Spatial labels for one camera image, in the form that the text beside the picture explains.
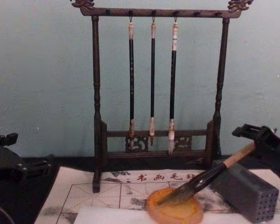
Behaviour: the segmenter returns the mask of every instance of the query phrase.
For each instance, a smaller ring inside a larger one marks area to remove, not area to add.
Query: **black clamp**
[[[267,126],[245,124],[236,128],[232,135],[253,140],[255,151],[251,156],[270,168],[280,178],[280,138],[275,135],[276,131]]]
[[[15,144],[18,140],[17,133],[8,134],[6,137],[4,135],[0,135],[0,145],[1,146],[11,146]]]

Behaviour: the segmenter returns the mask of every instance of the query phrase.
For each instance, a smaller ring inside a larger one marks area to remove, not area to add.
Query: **teal wall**
[[[226,9],[227,0],[97,0],[97,7]],[[168,128],[173,18],[156,18],[155,120]],[[128,18],[99,21],[101,114],[109,130],[128,129]],[[149,128],[151,18],[134,18],[135,122]],[[175,128],[204,129],[214,112],[221,19],[179,18]],[[0,1],[0,132],[19,133],[20,156],[93,155],[91,18],[70,2]],[[280,136],[280,1],[254,1],[231,20],[222,100],[222,153],[248,140],[244,123]],[[156,139],[154,148],[167,148]],[[194,146],[203,146],[195,139]],[[123,140],[110,140],[123,150]]]

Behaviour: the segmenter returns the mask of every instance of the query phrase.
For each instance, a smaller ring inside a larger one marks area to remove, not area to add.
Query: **ink stain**
[[[44,216],[53,216],[53,215],[59,215],[61,212],[62,207],[61,206],[51,206],[48,208],[45,208],[43,210]]]
[[[132,205],[137,205],[141,207],[141,210],[145,210],[146,208],[146,199],[138,199],[138,198],[132,198],[131,199]]]
[[[126,194],[127,195],[132,195],[133,193],[132,193],[132,188],[131,188],[131,186],[129,185],[129,184],[123,184],[123,186],[125,186],[126,187]]]
[[[178,188],[179,186],[183,185],[185,182],[170,182],[171,188]]]
[[[224,201],[224,199],[216,194],[209,187],[200,191],[195,198],[201,203],[203,211],[212,211],[212,210],[228,210],[232,211],[232,207]]]
[[[77,218],[77,213],[64,213],[62,216],[69,222],[69,224],[74,224]]]
[[[113,183],[122,183],[121,180],[115,179],[115,178],[110,178],[110,177],[103,179],[103,181],[109,181],[109,182],[113,182]]]
[[[131,175],[128,171],[113,171],[111,174],[115,177],[118,177],[119,175]]]

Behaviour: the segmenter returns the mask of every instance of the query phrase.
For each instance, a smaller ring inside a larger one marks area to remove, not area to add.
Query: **brush bristles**
[[[150,135],[150,144],[153,145],[154,143],[154,118],[150,118],[150,129],[149,129],[149,135]]]
[[[169,155],[172,155],[173,150],[174,150],[174,120],[171,119],[169,123],[169,133],[168,133],[168,138],[169,138]]]
[[[134,147],[134,138],[135,138],[135,126],[134,126],[134,120],[131,120],[130,129],[129,129],[129,139],[130,139],[130,149],[131,150]]]

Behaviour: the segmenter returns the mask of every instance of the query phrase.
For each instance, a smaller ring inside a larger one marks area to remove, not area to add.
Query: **wooden brush handle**
[[[250,143],[249,145],[245,146],[241,151],[238,153],[232,155],[227,160],[225,160],[223,163],[226,165],[227,168],[231,167],[234,163],[238,162],[239,160],[243,159],[245,156],[250,154],[252,151],[254,151],[255,145],[254,142]]]

